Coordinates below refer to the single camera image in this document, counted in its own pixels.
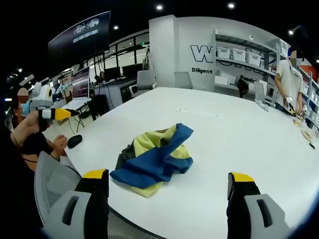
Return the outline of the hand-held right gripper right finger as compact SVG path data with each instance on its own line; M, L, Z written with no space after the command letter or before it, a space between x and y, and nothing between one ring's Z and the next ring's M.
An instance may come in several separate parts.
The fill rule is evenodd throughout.
M261 194L249 175L230 172L227 191L229 239L286 239L291 229L285 212L267 194Z

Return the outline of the person's left hand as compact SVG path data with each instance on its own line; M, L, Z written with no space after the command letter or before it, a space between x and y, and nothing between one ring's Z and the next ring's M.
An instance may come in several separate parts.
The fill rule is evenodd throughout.
M28 134L37 133L40 131L39 127L39 111L32 111L21 123Z

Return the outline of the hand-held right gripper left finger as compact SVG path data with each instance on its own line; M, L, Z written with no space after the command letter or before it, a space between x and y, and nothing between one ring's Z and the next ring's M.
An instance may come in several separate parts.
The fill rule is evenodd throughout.
M55 202L45 223L50 239L107 239L109 171L82 178Z

